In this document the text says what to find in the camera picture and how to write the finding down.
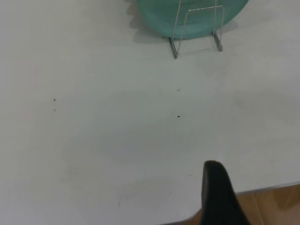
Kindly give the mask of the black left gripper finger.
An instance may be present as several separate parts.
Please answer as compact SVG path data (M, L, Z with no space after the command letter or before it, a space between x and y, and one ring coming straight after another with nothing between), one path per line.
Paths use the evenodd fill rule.
M218 161L206 161L202 176L201 225L248 225L229 175Z

